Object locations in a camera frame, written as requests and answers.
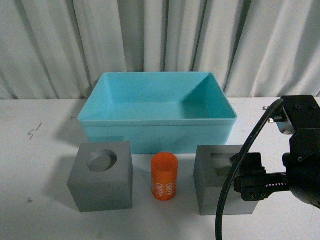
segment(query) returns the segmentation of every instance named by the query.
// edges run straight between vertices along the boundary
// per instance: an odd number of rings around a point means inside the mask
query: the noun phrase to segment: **gray block with circular hole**
[[[232,166],[231,158],[241,148],[241,145],[197,147],[193,178],[200,215],[216,215],[220,193]],[[244,201],[232,184],[223,214],[252,214],[257,204],[257,201]]]
[[[130,142],[82,144],[67,186],[81,213],[132,208]]]

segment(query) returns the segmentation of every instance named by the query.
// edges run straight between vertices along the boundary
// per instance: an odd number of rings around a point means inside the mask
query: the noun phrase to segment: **curtain fold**
[[[105,72],[213,72],[228,97],[320,95],[318,0],[0,1],[0,99],[88,98]]]
[[[253,1],[226,94],[319,95],[319,13],[317,0]]]

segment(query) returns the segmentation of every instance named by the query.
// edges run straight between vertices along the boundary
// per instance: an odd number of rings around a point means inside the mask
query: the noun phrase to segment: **plastic bin rim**
[[[231,126],[237,121],[234,118],[213,118],[213,119],[179,119],[179,120],[82,120],[78,116],[78,121],[83,126],[105,126],[105,127],[132,127],[132,126]]]

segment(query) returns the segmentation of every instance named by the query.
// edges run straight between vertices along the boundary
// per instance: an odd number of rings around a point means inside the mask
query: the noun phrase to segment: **orange cylinder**
[[[179,161],[169,152],[156,154],[151,160],[152,194],[166,201],[176,195]]]

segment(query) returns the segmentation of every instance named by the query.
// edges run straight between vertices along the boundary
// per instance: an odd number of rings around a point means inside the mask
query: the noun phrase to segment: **white tabletop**
[[[276,98],[230,98],[238,114],[228,145],[242,145],[263,106]],[[199,215],[193,180],[195,154],[177,154],[176,196],[151,193],[152,155],[133,155],[132,209],[80,213],[67,180],[80,144],[88,142],[77,116],[86,100],[0,101],[1,240],[212,240],[215,216]],[[290,136],[268,123],[251,148],[268,173],[285,172]],[[291,192],[260,201],[252,215],[223,217],[226,240],[314,240],[320,210]]]

